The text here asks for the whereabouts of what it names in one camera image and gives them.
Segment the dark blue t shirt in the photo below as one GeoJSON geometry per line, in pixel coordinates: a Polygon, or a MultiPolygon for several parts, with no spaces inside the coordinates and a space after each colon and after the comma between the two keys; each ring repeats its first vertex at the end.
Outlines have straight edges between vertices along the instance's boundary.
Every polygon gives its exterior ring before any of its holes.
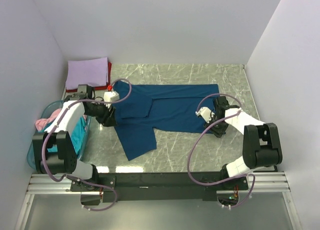
{"type": "Polygon", "coordinates": [[[213,108],[210,94],[218,94],[217,84],[129,86],[121,81],[113,86],[121,98],[114,104],[115,131],[129,161],[157,148],[154,130],[201,133],[205,121],[196,116],[199,103],[213,108]]]}

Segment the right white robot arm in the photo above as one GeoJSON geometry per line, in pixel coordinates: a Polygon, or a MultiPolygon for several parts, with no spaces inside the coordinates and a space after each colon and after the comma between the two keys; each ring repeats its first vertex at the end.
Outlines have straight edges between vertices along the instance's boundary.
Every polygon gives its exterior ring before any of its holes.
{"type": "Polygon", "coordinates": [[[253,171],[282,163],[283,153],[278,127],[265,123],[243,111],[240,105],[229,104],[229,94],[210,94],[197,106],[195,114],[205,121],[205,131],[222,137],[228,126],[234,127],[242,136],[242,156],[223,166],[219,181],[202,183],[203,186],[221,185],[230,190],[253,171]]]}

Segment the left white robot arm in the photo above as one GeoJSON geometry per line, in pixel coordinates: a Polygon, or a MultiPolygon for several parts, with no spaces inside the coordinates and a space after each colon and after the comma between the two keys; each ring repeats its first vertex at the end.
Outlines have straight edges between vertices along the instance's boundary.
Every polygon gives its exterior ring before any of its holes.
{"type": "Polygon", "coordinates": [[[52,124],[32,138],[36,171],[39,174],[64,174],[82,180],[88,191],[96,190],[100,185],[98,170],[95,165],[78,159],[71,135],[84,115],[96,118],[104,127],[114,127],[116,109],[112,103],[119,99],[112,86],[103,97],[96,97],[93,87],[79,85],[77,92],[64,99],[52,124]]]}

